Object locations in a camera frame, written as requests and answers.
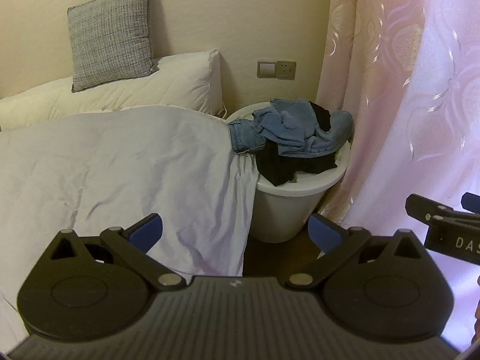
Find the blue denim jeans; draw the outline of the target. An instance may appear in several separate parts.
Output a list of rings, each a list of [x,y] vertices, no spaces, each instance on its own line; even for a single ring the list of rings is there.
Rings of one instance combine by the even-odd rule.
[[[267,107],[251,113],[250,119],[227,123],[233,152],[237,155],[263,150],[269,141],[282,157],[317,158],[341,149],[354,131],[354,120],[347,111],[329,114],[329,129],[323,130],[312,103],[273,99]]]

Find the lavender duvet cover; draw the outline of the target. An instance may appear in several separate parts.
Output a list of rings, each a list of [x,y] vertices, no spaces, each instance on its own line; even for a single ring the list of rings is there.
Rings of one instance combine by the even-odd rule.
[[[53,119],[1,134],[1,351],[27,333],[22,283],[54,236],[95,236],[148,214],[151,258],[180,275],[239,276],[259,173],[226,123],[173,106]]]

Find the white laundry basket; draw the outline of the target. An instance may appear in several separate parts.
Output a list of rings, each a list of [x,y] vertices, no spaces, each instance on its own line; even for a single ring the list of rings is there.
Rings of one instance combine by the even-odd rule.
[[[237,118],[250,119],[253,111],[267,107],[270,101],[236,111],[228,118],[227,123]],[[250,234],[268,243],[286,242],[296,236],[323,196],[343,178],[349,163],[351,138],[352,136],[337,150],[335,167],[325,172],[296,172],[292,181],[275,186],[258,170]],[[255,153],[242,155],[252,155],[257,167]]]

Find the pink floral curtain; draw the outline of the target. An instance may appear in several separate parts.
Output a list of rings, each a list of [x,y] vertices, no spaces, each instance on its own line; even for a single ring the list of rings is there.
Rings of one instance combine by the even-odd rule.
[[[424,238],[409,195],[460,209],[479,192],[479,0],[330,0],[316,100],[355,121],[320,213]]]

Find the black garment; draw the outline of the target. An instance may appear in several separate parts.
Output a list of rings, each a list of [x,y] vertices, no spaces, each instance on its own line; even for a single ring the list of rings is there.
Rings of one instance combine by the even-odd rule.
[[[328,130],[330,112],[314,103],[312,106],[320,127]],[[279,186],[292,181],[296,172],[319,174],[334,168],[336,152],[317,158],[282,157],[278,154],[278,146],[269,141],[263,150],[255,154],[259,173],[272,185]]]

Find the white pillow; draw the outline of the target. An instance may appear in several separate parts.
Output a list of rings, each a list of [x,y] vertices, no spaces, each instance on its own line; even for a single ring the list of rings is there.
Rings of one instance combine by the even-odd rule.
[[[174,106],[219,116],[224,111],[218,50],[172,55],[156,61],[149,76],[72,92],[72,78],[30,88],[1,100],[1,131],[51,119],[137,107]]]

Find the grey woven cushion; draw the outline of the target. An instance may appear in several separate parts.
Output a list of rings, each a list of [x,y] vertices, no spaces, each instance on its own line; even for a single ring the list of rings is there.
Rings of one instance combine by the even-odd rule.
[[[92,0],[67,9],[73,93],[154,72],[149,2]]]

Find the wall switch and socket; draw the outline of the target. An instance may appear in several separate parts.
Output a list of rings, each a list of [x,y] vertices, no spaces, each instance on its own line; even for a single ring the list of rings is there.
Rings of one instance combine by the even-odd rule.
[[[296,67],[297,63],[295,61],[258,60],[257,77],[260,79],[294,80]]]

